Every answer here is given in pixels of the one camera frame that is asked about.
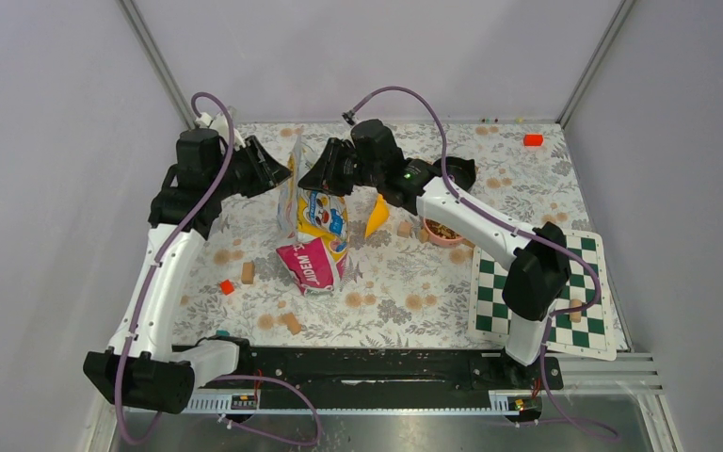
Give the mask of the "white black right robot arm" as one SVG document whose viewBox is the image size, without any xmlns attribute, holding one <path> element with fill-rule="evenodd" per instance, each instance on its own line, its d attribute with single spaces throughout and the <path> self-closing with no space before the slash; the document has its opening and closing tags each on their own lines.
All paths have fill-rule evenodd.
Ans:
<svg viewBox="0 0 723 452">
<path fill-rule="evenodd" d="M 511 312 L 502 373 L 524 388 L 539 375 L 549 314 L 570 278 L 566 236 L 550 222 L 535 228 L 486 205 L 443 174 L 445 166 L 405 157 L 389 127 L 367 120 L 348 139 L 329 139 L 298 185 L 334 196 L 372 187 L 389 205 L 446 226 L 491 256 L 506 271 L 502 299 Z"/>
</svg>

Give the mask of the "pet food bag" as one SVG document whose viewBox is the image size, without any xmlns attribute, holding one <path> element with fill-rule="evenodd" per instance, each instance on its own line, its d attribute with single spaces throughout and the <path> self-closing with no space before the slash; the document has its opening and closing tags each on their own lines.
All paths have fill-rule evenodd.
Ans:
<svg viewBox="0 0 723 452">
<path fill-rule="evenodd" d="M 340 284 L 348 251 L 347 209 L 343 197 L 297 186 L 316 162 L 318 153 L 296 141 L 281 187 L 277 221 L 281 233 L 276 253 L 303 295 L 330 293 Z"/>
</svg>

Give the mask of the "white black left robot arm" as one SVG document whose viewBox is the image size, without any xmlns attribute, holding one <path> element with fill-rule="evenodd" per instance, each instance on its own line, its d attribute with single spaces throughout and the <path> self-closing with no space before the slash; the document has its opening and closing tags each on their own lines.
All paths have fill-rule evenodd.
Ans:
<svg viewBox="0 0 723 452">
<path fill-rule="evenodd" d="M 257 137 L 241 137 L 224 114 L 201 113 L 180 134 L 176 158 L 154 197 L 146 253 L 124 317 L 104 351 L 91 351 L 83 372 L 111 404 L 177 414 L 194 390 L 221 376 L 251 381 L 245 340 L 205 339 L 175 351 L 174 315 L 196 258 L 225 199 L 253 198 L 290 178 Z"/>
</svg>

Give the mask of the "yellow plastic scoop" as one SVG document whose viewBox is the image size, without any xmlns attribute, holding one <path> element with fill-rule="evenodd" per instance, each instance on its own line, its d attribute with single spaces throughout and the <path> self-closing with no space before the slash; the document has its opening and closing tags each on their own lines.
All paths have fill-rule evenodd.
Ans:
<svg viewBox="0 0 723 452">
<path fill-rule="evenodd" d="M 373 233 L 378 231 L 386 223 L 389 215 L 389 204 L 381 194 L 378 194 L 373 210 L 365 225 L 364 238 L 369 238 Z"/>
</svg>

